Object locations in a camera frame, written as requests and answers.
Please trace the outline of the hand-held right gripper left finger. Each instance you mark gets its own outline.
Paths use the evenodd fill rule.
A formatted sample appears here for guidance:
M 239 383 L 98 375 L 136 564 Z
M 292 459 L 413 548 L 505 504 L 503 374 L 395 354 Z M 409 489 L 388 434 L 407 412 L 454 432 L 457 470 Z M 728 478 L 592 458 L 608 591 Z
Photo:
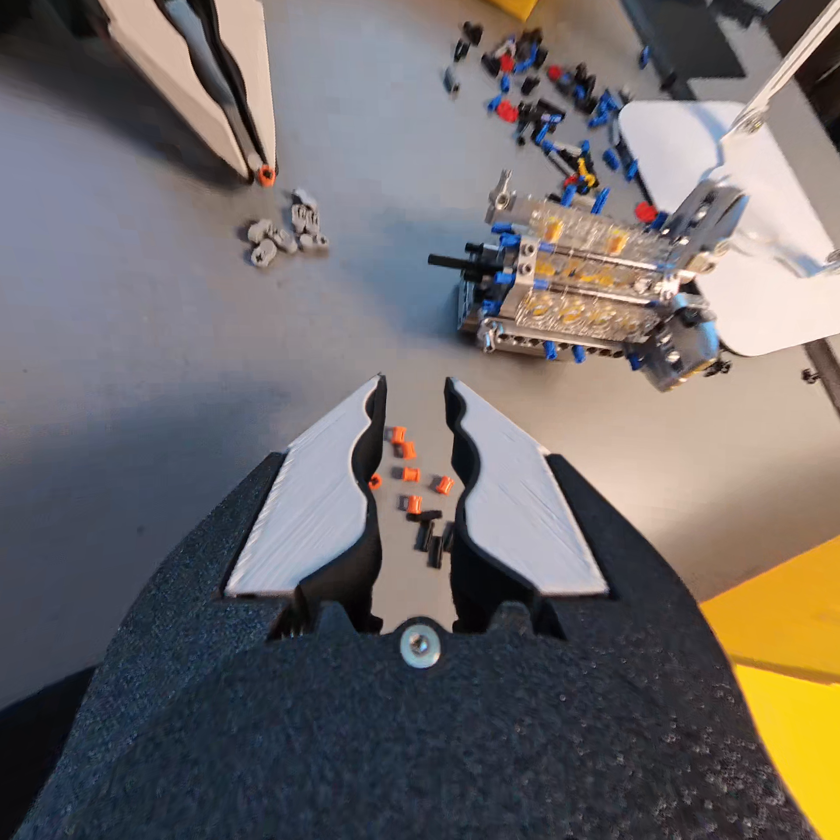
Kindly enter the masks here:
M 377 374 L 291 441 L 224 583 L 227 598 L 290 603 L 291 629 L 342 606 L 353 628 L 378 634 L 373 588 L 382 539 L 371 481 L 382 461 L 386 378 Z

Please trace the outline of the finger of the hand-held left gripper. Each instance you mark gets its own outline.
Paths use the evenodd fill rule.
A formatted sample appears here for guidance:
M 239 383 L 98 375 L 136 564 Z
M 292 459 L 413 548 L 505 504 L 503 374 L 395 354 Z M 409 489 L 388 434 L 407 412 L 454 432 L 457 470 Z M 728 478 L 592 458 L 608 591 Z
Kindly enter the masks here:
M 215 1 L 219 66 L 230 94 L 223 111 L 247 172 L 277 168 L 266 16 L 259 1 Z
M 214 2 L 103 1 L 111 42 L 216 157 L 255 180 L 225 117 L 230 94 L 219 66 Z

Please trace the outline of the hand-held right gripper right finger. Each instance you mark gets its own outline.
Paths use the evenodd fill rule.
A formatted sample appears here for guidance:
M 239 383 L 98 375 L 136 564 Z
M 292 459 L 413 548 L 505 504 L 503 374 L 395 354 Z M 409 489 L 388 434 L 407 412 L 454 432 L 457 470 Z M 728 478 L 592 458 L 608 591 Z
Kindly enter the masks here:
M 454 632 L 484 633 L 498 608 L 513 602 L 537 633 L 561 635 L 548 605 L 602 599 L 610 586 L 549 450 L 453 376 L 444 403 L 451 466 L 463 485 L 449 544 Z

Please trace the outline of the group of black pins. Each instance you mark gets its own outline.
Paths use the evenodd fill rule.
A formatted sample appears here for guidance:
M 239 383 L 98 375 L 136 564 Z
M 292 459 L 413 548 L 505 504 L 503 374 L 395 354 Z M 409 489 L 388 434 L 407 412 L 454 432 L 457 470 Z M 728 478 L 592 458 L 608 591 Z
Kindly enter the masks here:
M 444 520 L 441 510 L 406 514 L 409 522 L 417 525 L 415 550 L 427 556 L 427 565 L 436 570 L 443 567 L 444 555 L 451 553 L 455 542 L 455 523 Z

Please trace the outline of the group of orange bushes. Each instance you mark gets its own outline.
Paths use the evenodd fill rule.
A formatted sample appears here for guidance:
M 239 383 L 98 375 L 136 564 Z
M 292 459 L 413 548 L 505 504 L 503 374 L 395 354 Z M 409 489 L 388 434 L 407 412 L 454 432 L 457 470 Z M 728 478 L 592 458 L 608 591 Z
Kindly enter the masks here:
M 454 474 L 426 465 L 418 438 L 404 424 L 386 422 L 369 489 L 381 518 L 442 521 L 455 500 Z

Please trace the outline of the pile of grey connector pieces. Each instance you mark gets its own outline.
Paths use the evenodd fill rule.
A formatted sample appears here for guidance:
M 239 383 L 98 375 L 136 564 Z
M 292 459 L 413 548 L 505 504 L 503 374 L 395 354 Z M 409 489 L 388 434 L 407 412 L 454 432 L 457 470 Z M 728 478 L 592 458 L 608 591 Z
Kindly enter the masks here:
M 247 225 L 252 266 L 265 269 L 279 256 L 325 256 L 330 252 L 330 240 L 322 231 L 319 202 L 308 189 L 298 187 L 290 192 L 287 221 L 289 225 L 283 227 L 270 217 L 260 217 Z

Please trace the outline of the grey toy brick assembly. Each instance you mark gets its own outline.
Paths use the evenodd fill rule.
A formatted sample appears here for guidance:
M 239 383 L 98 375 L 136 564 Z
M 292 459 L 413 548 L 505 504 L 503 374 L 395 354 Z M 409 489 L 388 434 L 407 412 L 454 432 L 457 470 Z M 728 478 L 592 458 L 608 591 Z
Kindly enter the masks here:
M 717 318 L 699 287 L 730 245 L 748 203 L 726 182 L 700 181 L 670 214 L 625 224 L 570 193 L 520 196 L 503 171 L 489 194 L 491 242 L 465 257 L 430 255 L 459 273 L 457 328 L 484 353 L 582 364 L 625 360 L 658 392 L 729 373 Z

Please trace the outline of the scattered small brick parts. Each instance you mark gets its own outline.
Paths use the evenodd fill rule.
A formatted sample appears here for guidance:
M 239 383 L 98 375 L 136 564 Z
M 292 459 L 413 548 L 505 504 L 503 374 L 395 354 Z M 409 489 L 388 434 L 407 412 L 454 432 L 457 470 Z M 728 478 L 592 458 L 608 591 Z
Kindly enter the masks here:
M 583 118 L 588 131 L 605 131 L 602 164 L 638 187 L 643 200 L 634 210 L 637 220 L 649 227 L 663 223 L 665 212 L 644 185 L 638 159 L 618 125 L 620 112 L 634 99 L 630 90 L 600 89 L 596 75 L 584 62 L 575 67 L 549 64 L 541 28 L 505 36 L 481 55 L 479 65 L 498 86 L 486 111 L 513 126 L 518 147 L 536 148 L 561 174 L 560 186 L 549 194 L 550 200 L 570 205 L 579 198 L 598 214 L 606 204 L 609 189 L 596 170 L 592 142 L 588 138 L 579 143 L 560 140 L 557 131 L 569 113 L 566 107 L 543 96 L 539 89 L 542 82 L 548 92 L 558 94 Z

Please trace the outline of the white rounded board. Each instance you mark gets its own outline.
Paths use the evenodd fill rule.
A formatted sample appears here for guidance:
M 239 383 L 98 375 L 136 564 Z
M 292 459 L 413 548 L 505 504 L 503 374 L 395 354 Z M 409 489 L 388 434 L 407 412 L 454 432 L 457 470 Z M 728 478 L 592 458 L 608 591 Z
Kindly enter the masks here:
M 838 334 L 838 273 L 817 275 L 837 247 L 769 127 L 720 143 L 741 109 L 635 100 L 618 125 L 659 210 L 674 212 L 718 169 L 749 197 L 729 251 L 697 283 L 723 343 L 760 356 Z

